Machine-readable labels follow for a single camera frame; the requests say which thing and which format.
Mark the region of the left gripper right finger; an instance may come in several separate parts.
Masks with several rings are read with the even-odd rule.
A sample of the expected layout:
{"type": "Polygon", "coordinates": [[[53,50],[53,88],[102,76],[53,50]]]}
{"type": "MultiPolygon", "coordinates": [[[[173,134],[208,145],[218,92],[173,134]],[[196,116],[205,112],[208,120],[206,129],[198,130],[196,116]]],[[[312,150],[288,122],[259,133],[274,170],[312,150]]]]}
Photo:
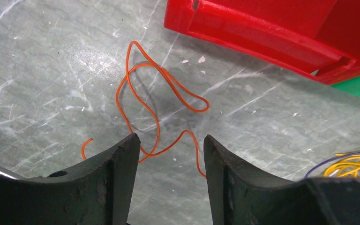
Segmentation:
{"type": "Polygon", "coordinates": [[[286,180],[211,135],[203,152],[215,225],[360,225],[360,178],[286,180]]]}

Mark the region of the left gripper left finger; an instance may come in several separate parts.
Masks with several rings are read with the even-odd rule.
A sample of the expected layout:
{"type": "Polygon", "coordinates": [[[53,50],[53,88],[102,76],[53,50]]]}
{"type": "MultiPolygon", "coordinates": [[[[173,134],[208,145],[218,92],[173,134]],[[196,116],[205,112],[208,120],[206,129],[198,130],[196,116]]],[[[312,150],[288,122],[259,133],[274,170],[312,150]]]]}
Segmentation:
{"type": "Polygon", "coordinates": [[[139,153],[133,133],[47,177],[0,175],[0,225],[125,225],[139,153]]]}

